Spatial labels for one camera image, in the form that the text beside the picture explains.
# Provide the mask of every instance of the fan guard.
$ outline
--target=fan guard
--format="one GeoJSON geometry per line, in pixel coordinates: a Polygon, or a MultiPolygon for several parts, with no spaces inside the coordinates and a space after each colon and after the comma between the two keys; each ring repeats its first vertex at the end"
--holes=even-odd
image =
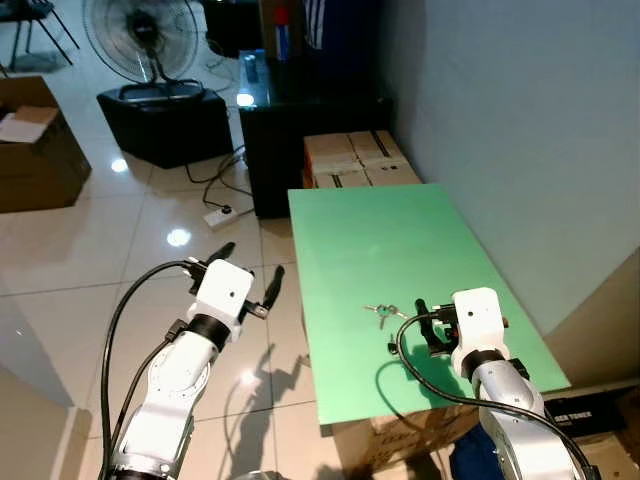
{"type": "Polygon", "coordinates": [[[100,60],[127,80],[180,77],[193,63],[197,26],[186,0],[85,0],[83,16],[100,60]]]}

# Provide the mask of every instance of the metal key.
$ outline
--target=metal key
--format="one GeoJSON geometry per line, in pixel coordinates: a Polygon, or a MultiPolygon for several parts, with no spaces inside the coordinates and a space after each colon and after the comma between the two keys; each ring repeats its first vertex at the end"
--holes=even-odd
{"type": "Polygon", "coordinates": [[[395,305],[378,305],[377,307],[374,307],[373,305],[365,305],[364,308],[367,310],[373,310],[380,316],[380,330],[384,328],[384,321],[389,315],[398,315],[398,307],[395,305]]]}

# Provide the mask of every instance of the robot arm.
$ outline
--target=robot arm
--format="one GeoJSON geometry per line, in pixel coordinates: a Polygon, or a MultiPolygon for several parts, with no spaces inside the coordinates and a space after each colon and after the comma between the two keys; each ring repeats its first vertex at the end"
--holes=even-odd
{"type": "MultiPolygon", "coordinates": [[[[457,292],[453,304],[433,307],[416,302],[423,319],[421,333],[432,356],[451,354],[457,375],[473,385],[475,397],[499,402],[544,417],[540,392],[528,381],[504,344],[507,325],[498,296],[490,288],[457,292]],[[434,327],[445,328],[443,341],[434,327]]],[[[582,478],[562,440],[541,423],[498,408],[481,408],[480,423],[496,445],[507,480],[574,480],[582,478]]]]}
{"type": "Polygon", "coordinates": [[[278,267],[260,305],[246,299],[253,283],[250,272],[220,259],[208,266],[192,261],[200,266],[200,276],[192,289],[196,300],[187,312],[190,323],[149,367],[146,397],[111,460],[110,471],[118,480],[178,477],[194,428],[193,409],[213,363],[226,343],[240,336],[246,313],[267,316],[284,274],[278,267]]]}

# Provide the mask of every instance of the power strip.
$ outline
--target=power strip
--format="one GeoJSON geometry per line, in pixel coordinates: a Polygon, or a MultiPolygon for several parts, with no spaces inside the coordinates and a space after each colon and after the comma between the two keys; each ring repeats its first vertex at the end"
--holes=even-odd
{"type": "Polygon", "coordinates": [[[223,225],[233,222],[238,218],[238,212],[236,212],[229,205],[225,205],[222,208],[214,210],[211,213],[207,213],[204,217],[204,221],[211,229],[220,228],[223,225]]]}

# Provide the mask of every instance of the green table surface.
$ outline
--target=green table surface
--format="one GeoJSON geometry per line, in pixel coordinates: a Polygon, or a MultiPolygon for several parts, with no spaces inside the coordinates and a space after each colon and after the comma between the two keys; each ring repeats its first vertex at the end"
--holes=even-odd
{"type": "MultiPolygon", "coordinates": [[[[383,330],[364,305],[415,313],[458,290],[491,287],[509,320],[505,342],[540,391],[569,385],[540,335],[438,185],[290,190],[305,323],[321,425],[449,405],[387,351],[402,319],[383,330]]],[[[472,395],[450,357],[430,358],[418,326],[411,359],[436,385],[472,395]]]]}

